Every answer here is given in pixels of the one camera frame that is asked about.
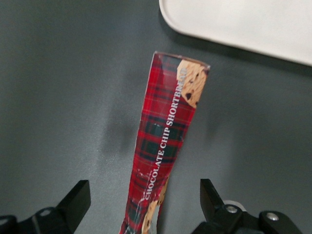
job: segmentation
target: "metal screw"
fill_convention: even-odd
[[[237,212],[237,209],[234,206],[227,206],[226,210],[232,214],[235,214]]]
[[[0,219],[0,226],[2,224],[5,224],[8,220],[9,220],[8,218]]]
[[[278,216],[274,213],[268,212],[267,213],[267,217],[268,219],[272,220],[272,221],[277,221],[278,220]]]
[[[50,214],[50,213],[51,213],[50,210],[44,210],[44,211],[42,211],[42,212],[40,213],[40,216],[46,216],[46,215],[48,215],[48,214]]]

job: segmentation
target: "white plastic tray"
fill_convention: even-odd
[[[159,0],[174,30],[312,65],[311,0]]]

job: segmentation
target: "torn packaging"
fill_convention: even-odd
[[[147,234],[192,121],[209,66],[154,53],[136,138],[125,219],[119,234]]]

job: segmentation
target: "dark gray surface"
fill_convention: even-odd
[[[179,35],[143,0],[0,2],[0,215],[22,220],[89,179],[77,234],[118,233],[155,50],[212,67],[161,233],[203,221],[200,178],[312,233],[312,68]]]

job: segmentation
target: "red plaid packaging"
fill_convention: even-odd
[[[154,53],[119,234],[147,234],[155,207],[192,121],[209,65],[182,56]]]

